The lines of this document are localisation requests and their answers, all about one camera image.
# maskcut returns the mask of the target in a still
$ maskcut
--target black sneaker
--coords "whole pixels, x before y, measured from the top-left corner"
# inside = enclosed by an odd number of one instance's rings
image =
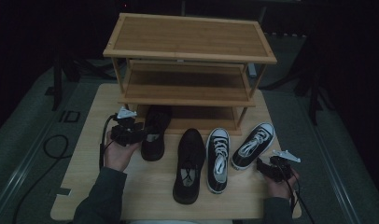
[[[207,138],[207,186],[216,194],[227,187],[230,136],[222,128],[216,128]]]
[[[260,154],[268,149],[274,140],[274,126],[270,123],[257,125],[245,142],[232,156],[232,166],[236,170],[244,170],[250,166]]]
[[[205,154],[201,134],[196,129],[186,130],[178,145],[177,173],[173,187],[176,202],[191,204],[198,199]]]
[[[152,105],[146,116],[145,129],[150,129],[147,139],[143,141],[141,156],[145,161],[158,161],[164,153],[164,133],[172,118],[169,105]]]

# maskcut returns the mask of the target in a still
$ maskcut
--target hand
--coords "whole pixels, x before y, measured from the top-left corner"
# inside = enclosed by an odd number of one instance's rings
[[[297,182],[297,179],[300,179],[300,175],[291,168],[293,176],[288,180],[288,183],[290,184],[291,188],[293,188],[295,182]],[[290,199],[291,198],[291,192],[288,189],[288,184],[286,181],[282,181],[280,183],[274,182],[270,177],[264,176],[266,180],[266,184],[268,185],[268,193],[270,197],[277,197],[277,198],[285,198]]]
[[[134,151],[140,147],[140,143],[126,147],[111,140],[111,132],[107,133],[107,145],[105,149],[105,167],[123,172],[129,165]]]

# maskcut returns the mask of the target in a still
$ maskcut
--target black cable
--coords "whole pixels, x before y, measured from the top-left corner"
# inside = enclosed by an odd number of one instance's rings
[[[280,170],[280,173],[282,173],[282,176],[283,176],[283,179],[285,180],[286,184],[288,185],[288,190],[290,192],[290,198],[291,198],[291,213],[294,212],[294,207],[295,207],[295,196],[294,196],[294,191],[292,190],[292,187],[291,185],[288,183],[288,178],[285,176],[285,173],[283,172],[282,170],[282,167],[280,165],[280,161],[279,160],[276,160],[277,161],[277,167],[279,168]]]
[[[56,157],[56,156],[52,156],[48,153],[47,151],[47,144],[48,142],[53,139],[53,138],[56,138],[56,137],[61,137],[64,139],[65,141],[65,146],[64,146],[64,149],[61,153],[60,156]],[[16,221],[17,221],[17,218],[18,218],[18,213],[20,212],[21,210],[21,204],[24,202],[24,200],[26,199],[26,197],[30,194],[30,192],[34,189],[34,187],[41,181],[42,178],[44,178],[45,175],[47,175],[51,170],[52,168],[62,159],[66,159],[66,158],[70,158],[72,155],[69,155],[69,156],[64,156],[64,154],[66,153],[67,149],[68,149],[68,138],[62,134],[56,134],[56,135],[53,135],[52,137],[48,138],[47,140],[45,140],[44,142],[44,146],[43,146],[43,149],[44,149],[44,152],[47,154],[48,157],[51,157],[53,159],[55,159],[56,161],[50,166],[50,168],[42,175],[40,176],[36,182],[24,193],[24,195],[21,197],[19,203],[17,204],[16,208],[15,208],[15,212],[14,212],[14,216],[12,218],[12,223],[13,224],[16,224]]]
[[[303,208],[305,209],[306,214],[308,214],[308,217],[311,219],[311,222],[312,222],[313,224],[315,224],[315,221],[313,220],[313,218],[312,218],[312,216],[311,216],[311,213],[310,213],[309,210],[308,210],[308,207],[307,207],[306,204],[303,202],[302,197],[301,197],[300,195],[297,195],[297,197],[300,199],[300,202],[301,202]]]
[[[114,117],[116,117],[116,115],[111,115],[110,117],[108,117],[108,119],[105,121],[105,127],[103,128],[102,143],[99,146],[99,170],[101,170],[102,167],[105,165],[104,155],[105,155],[105,149],[107,148],[107,147],[105,147],[105,134],[107,133],[108,123]]]
[[[279,168],[280,172],[282,173],[283,179],[284,179],[285,182],[287,183],[287,185],[288,185],[288,189],[289,189],[289,191],[290,191],[290,193],[291,193],[291,212],[294,211],[294,207],[295,207],[295,205],[297,204],[298,201],[300,201],[300,203],[302,204],[303,208],[305,209],[306,214],[307,214],[308,217],[311,219],[311,222],[312,222],[313,224],[315,224],[315,221],[314,221],[314,219],[313,219],[311,213],[309,212],[308,207],[307,207],[306,204],[303,202],[303,199],[302,199],[302,197],[301,197],[301,184],[300,184],[300,180],[297,178],[297,176],[295,176],[295,175],[291,172],[291,174],[292,174],[292,175],[295,177],[295,179],[297,180],[296,183],[297,183],[297,185],[298,185],[298,190],[295,190],[295,192],[296,192],[296,194],[297,194],[297,201],[296,201],[295,203],[293,203],[293,200],[294,200],[294,193],[293,193],[292,187],[291,187],[290,184],[288,183],[288,179],[286,178],[286,176],[285,176],[285,174],[284,174],[282,168],[280,167],[280,163],[279,163],[279,161],[277,161],[277,162],[278,162],[277,167]]]

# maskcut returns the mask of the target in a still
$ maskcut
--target black leather shoe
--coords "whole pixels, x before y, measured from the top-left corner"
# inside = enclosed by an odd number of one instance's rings
[[[210,133],[206,143],[207,186],[219,194],[227,187],[230,136],[225,129],[216,128]]]
[[[172,118],[169,105],[152,105],[146,116],[145,129],[150,129],[143,141],[141,156],[145,161],[158,161],[164,153],[164,133]]]
[[[206,149],[201,134],[196,129],[186,130],[178,145],[177,173],[173,187],[176,202],[191,204],[198,199],[205,157]]]

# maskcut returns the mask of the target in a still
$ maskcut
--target shoe rack shelf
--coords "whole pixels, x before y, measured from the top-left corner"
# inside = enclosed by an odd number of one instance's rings
[[[276,63],[256,21],[120,14],[104,55],[111,57],[119,103],[144,119],[150,105],[171,105],[167,133],[222,127],[241,134],[240,124],[266,64]],[[117,58],[126,58],[122,78]],[[250,88],[246,69],[261,64]]]

